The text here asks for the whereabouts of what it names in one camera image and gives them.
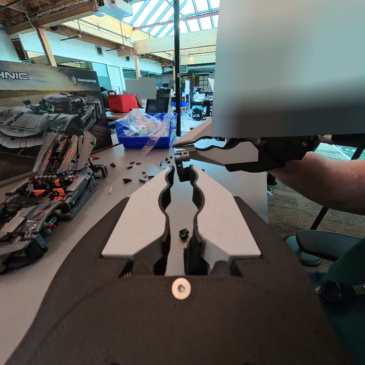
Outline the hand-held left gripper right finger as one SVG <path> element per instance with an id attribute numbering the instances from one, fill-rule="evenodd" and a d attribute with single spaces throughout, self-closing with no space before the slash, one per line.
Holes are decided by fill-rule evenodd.
<path id="1" fill-rule="evenodd" d="M 257 259 L 261 251 L 235 197 L 196 165 L 190 165 L 194 216 L 189 271 L 211 271 L 217 262 Z"/>

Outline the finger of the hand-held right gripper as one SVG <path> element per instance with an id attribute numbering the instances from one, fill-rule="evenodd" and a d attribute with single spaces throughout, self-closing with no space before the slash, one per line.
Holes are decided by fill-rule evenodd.
<path id="1" fill-rule="evenodd" d="M 172 145 L 174 148 L 180 148 L 186 145 L 194 144 L 201 139 L 213 139 L 212 136 L 212 118 L 199 124 L 197 127 L 193 128 L 182 137 L 176 140 Z"/>
<path id="2" fill-rule="evenodd" d="M 195 160 L 218 166 L 258 162 L 259 151 L 249 141 L 237 142 L 229 147 L 209 146 L 195 148 Z"/>

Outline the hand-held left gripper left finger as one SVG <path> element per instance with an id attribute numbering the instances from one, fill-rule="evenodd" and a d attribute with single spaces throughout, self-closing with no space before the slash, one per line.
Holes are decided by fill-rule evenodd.
<path id="1" fill-rule="evenodd" d="M 166 208 L 174 173 L 171 165 L 130 195 L 103 248 L 103 258 L 143 261 L 153 271 L 166 271 L 171 247 Z"/>

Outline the small toy brick beam subassembly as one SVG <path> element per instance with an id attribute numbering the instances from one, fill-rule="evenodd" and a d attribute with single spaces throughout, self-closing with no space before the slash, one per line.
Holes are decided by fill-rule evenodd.
<path id="1" fill-rule="evenodd" d="M 177 176 L 180 182 L 190 181 L 196 182 L 197 174 L 192 170 L 191 166 L 184 167 L 184 162 L 189 162 L 193 159 L 193 154 L 196 148 L 193 144 L 175 148 L 174 159 L 176 165 Z"/>

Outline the grey toy brick car model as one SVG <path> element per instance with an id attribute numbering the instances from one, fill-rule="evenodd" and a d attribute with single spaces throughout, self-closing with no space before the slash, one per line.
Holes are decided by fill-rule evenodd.
<path id="1" fill-rule="evenodd" d="M 72 220 L 97 190 L 95 174 L 105 164 L 90 158 L 96 137 L 48 134 L 33 167 L 1 200 L 1 275 L 29 265 L 48 251 L 46 235 L 62 220 Z"/>

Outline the person's right forearm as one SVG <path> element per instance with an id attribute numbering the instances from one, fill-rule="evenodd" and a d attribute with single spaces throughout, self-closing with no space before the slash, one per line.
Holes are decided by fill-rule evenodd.
<path id="1" fill-rule="evenodd" d="M 307 152 L 269 171 L 309 200 L 337 211 L 365 214 L 365 161 L 341 161 Z"/>

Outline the toy car set box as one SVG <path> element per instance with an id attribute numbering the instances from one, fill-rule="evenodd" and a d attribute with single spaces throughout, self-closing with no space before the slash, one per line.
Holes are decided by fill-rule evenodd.
<path id="1" fill-rule="evenodd" d="M 48 134 L 96 137 L 95 150 L 112 145 L 95 71 L 1 61 L 0 178 L 32 171 Z"/>

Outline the black office chair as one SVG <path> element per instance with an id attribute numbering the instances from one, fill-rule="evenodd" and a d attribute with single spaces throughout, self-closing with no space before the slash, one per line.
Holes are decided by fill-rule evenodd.
<path id="1" fill-rule="evenodd" d="M 157 88 L 156 99 L 147 99 L 146 113 L 168 113 L 171 106 L 171 89 Z"/>

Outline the red bag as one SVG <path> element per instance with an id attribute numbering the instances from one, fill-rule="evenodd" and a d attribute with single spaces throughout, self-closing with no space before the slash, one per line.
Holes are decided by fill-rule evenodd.
<path id="1" fill-rule="evenodd" d="M 139 108 L 134 94 L 116 94 L 113 90 L 108 90 L 107 93 L 110 112 L 129 113 Z"/>

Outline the wooden-edged office desk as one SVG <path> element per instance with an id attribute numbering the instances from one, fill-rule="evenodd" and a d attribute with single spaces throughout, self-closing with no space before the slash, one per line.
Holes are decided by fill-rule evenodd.
<path id="1" fill-rule="evenodd" d="M 132 109 L 129 112 L 125 112 L 125 113 L 107 111 L 106 116 L 107 116 L 107 119 L 110 121 L 118 120 L 118 119 L 125 117 L 127 114 L 129 114 L 131 111 L 134 111 L 134 110 L 139 110 L 140 112 L 145 112 L 145 109 L 143 109 L 143 108 Z"/>

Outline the white ceiling box unit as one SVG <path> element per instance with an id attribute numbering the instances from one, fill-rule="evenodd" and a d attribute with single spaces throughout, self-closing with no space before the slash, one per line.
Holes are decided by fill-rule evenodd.
<path id="1" fill-rule="evenodd" d="M 132 5 L 124 0 L 97 0 L 98 12 L 122 20 L 133 15 Z"/>

